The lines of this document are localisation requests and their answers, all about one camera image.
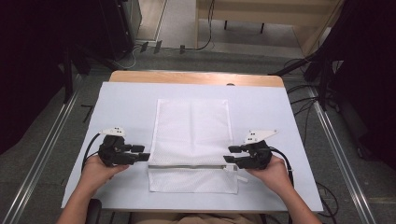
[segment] human hand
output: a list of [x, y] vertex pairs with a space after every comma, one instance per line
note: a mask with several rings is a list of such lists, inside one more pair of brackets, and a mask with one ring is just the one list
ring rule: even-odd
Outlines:
[[116, 165], [107, 167], [103, 164], [99, 156], [92, 156], [85, 162], [81, 177], [76, 189], [93, 196], [113, 175], [126, 170], [129, 165]]
[[259, 178], [270, 190], [276, 194], [292, 188], [285, 162], [277, 156], [272, 156], [264, 170], [247, 169], [251, 175]]

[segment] cable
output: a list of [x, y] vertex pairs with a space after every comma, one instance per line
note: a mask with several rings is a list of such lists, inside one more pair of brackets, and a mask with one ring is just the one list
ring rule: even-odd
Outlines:
[[311, 105], [308, 107], [308, 112], [306, 112], [306, 118], [305, 118], [305, 126], [304, 126], [304, 140], [303, 140], [303, 146], [305, 147], [305, 141], [306, 141], [306, 131], [308, 129], [308, 118], [309, 118], [309, 112], [311, 111], [312, 105], [314, 105], [314, 103], [317, 100], [312, 101]]
[[291, 169], [290, 162], [285, 154], [274, 147], [268, 147], [271, 151], [276, 152], [277, 154], [281, 155], [286, 162], [286, 166], [288, 167], [288, 174], [291, 184], [294, 186], [294, 179], [293, 179], [293, 170]]
[[121, 68], [123, 68], [123, 69], [129, 69], [129, 68], [134, 67], [134, 66], [136, 65], [136, 57], [134, 56], [134, 51], [137, 50], [137, 49], [139, 49], [139, 48], [141, 48], [141, 47], [142, 47], [142, 46], [138, 46], [138, 47], [136, 47], [136, 48], [134, 48], [134, 49], [132, 50], [132, 57], [134, 58], [134, 63], [133, 63], [132, 65], [130, 65], [130, 66], [123, 66], [123, 65], [117, 63], [116, 61], [114, 61], [114, 64], [118, 65], [119, 67], [121, 67]]
[[88, 157], [87, 157], [87, 160], [91, 157], [91, 156], [93, 156], [94, 154], [96, 154], [96, 153], [98, 153], [99, 151], [95, 151], [95, 152], [93, 152], [91, 155], [89, 155]]
[[[332, 191], [331, 191], [330, 189], [328, 189], [326, 186], [320, 184], [318, 181], [316, 181], [315, 183], [317, 183], [317, 185], [319, 185], [319, 186], [323, 187], [324, 189], [326, 189], [326, 190], [332, 195], [332, 197], [334, 198], [334, 201], [335, 201], [335, 212], [332, 211], [332, 215], [333, 215], [333, 216], [337, 215], [338, 209], [339, 209], [339, 205], [338, 205], [338, 200], [337, 200], [337, 198], [335, 197], [335, 195], [332, 193]], [[330, 216], [325, 215], [325, 214], [321, 214], [321, 213], [319, 213], [319, 214], [320, 214], [321, 216], [323, 216], [323, 217], [330, 217]]]
[[312, 86], [312, 85], [309, 85], [309, 84], [295, 86], [295, 87], [290, 88], [290, 89], [287, 91], [287, 94], [290, 94], [290, 93], [292, 93], [292, 92], [294, 92], [294, 91], [297, 91], [297, 90], [302, 89], [302, 88], [307, 88], [307, 87], [311, 87], [311, 88], [312, 88], [313, 86]]
[[213, 19], [213, 11], [215, 10], [215, 0], [212, 0], [210, 7], [209, 7], [209, 13], [207, 14], [207, 23], [209, 24], [209, 39], [207, 40], [206, 44], [198, 48], [196, 50], [201, 50], [207, 47], [207, 45], [210, 43], [212, 40], [212, 19]]
[[329, 205], [323, 200], [322, 197], [320, 197], [321, 202], [323, 203], [323, 205], [326, 207], [327, 211], [330, 214], [330, 217], [332, 218], [332, 223], [337, 224], [337, 220], [335, 220], [335, 217], [332, 213], [332, 210], [330, 209]]
[[87, 161], [88, 152], [90, 151], [93, 142], [96, 140], [97, 137], [99, 137], [99, 135], [100, 135], [99, 133], [96, 134], [96, 136], [91, 140], [91, 142], [88, 144], [87, 149], [85, 150], [84, 158], [82, 159], [82, 164], [81, 164], [81, 172], [84, 169], [85, 162]]
[[300, 100], [293, 101], [293, 102], [291, 102], [290, 104], [291, 104], [291, 105], [294, 105], [294, 104], [299, 103], [299, 102], [302, 102], [302, 101], [314, 100], [314, 99], [317, 100], [318, 97], [317, 97], [317, 96], [315, 96], [315, 97], [306, 97], [306, 98], [303, 98], [303, 99], [300, 99]]

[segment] black cable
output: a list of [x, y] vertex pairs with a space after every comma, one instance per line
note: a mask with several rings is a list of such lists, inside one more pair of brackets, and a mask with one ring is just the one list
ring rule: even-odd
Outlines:
[[[331, 191], [330, 189], [328, 189], [326, 186], [320, 184], [320, 183], [317, 182], [317, 181], [316, 181], [315, 183], [317, 183], [317, 185], [319, 185], [319, 186], [323, 187], [324, 189], [326, 189], [326, 190], [332, 195], [332, 197], [334, 198], [334, 201], [335, 201], [335, 212], [332, 211], [332, 215], [333, 215], [333, 216], [337, 215], [338, 209], [339, 209], [339, 205], [338, 205], [338, 200], [337, 200], [337, 198], [335, 197], [335, 195], [334, 195], [334, 194], [332, 193], [332, 191]], [[330, 217], [330, 216], [325, 215], [325, 214], [321, 214], [321, 213], [319, 213], [319, 214], [320, 214], [321, 216], [323, 216], [323, 217]]]
[[309, 112], [311, 111], [312, 105], [314, 105], [315, 101], [312, 101], [311, 105], [308, 107], [308, 112], [306, 112], [305, 126], [304, 126], [304, 140], [303, 140], [304, 147], [305, 147], [305, 141], [306, 141], [306, 130], [308, 129]]
[[294, 179], [293, 179], [293, 170], [291, 169], [290, 162], [285, 154], [274, 147], [268, 147], [271, 151], [276, 152], [277, 154], [281, 155], [286, 162], [286, 166], [288, 167], [288, 174], [291, 184], [294, 186]]
[[210, 7], [209, 7], [209, 13], [207, 14], [207, 23], [209, 24], [209, 39], [207, 40], [206, 44], [203, 47], [198, 48], [196, 50], [201, 50], [201, 49], [206, 48], [207, 45], [212, 40], [212, 19], [213, 19], [213, 11], [214, 10], [215, 10], [215, 0], [212, 0], [212, 3], [210, 4]]
[[291, 102], [290, 104], [291, 104], [291, 105], [294, 105], [294, 104], [299, 103], [299, 102], [302, 102], [302, 101], [306, 101], [306, 100], [317, 100], [317, 99], [318, 99], [317, 96], [315, 96], [315, 97], [306, 97], [306, 98], [303, 98], [303, 99], [300, 99], [300, 100], [293, 101], [293, 102]]
[[329, 205], [323, 200], [322, 197], [320, 197], [321, 202], [323, 203], [323, 205], [326, 207], [327, 211], [330, 214], [330, 218], [332, 219], [332, 223], [337, 224], [337, 220], [335, 220], [335, 217], [332, 213], [332, 210], [330, 209]]
[[96, 134], [96, 136], [91, 140], [90, 144], [88, 145], [87, 150], [85, 150], [84, 158], [82, 159], [82, 164], [81, 164], [81, 172], [84, 169], [85, 162], [87, 161], [88, 152], [90, 151], [93, 142], [96, 140], [97, 137], [99, 137], [99, 135], [100, 135], [99, 133]]
[[313, 86], [309, 85], [309, 84], [295, 86], [295, 87], [290, 88], [288, 91], [286, 91], [286, 93], [290, 94], [290, 93], [292, 93], [294, 91], [297, 91], [297, 90], [302, 89], [302, 88], [307, 88], [307, 87], [313, 87]]
[[295, 112], [293, 115], [294, 117], [296, 117], [297, 115], [299, 115], [301, 112], [304, 112], [305, 110], [307, 110], [309, 107], [305, 107], [306, 105], [310, 105], [312, 104], [312, 102], [315, 102], [317, 99], [311, 99], [309, 102], [307, 102], [306, 104], [304, 104], [303, 106], [301, 106], [300, 110]]
[[95, 154], [98, 153], [98, 152], [99, 152], [99, 151], [93, 152], [91, 155], [89, 155], [89, 156], [87, 157], [87, 159], [86, 159], [85, 161], [87, 161], [91, 156], [95, 155]]
[[113, 220], [114, 220], [114, 216], [116, 215], [116, 212], [112, 212], [111, 213], [111, 218], [110, 221], [108, 222], [108, 224], [113, 224]]

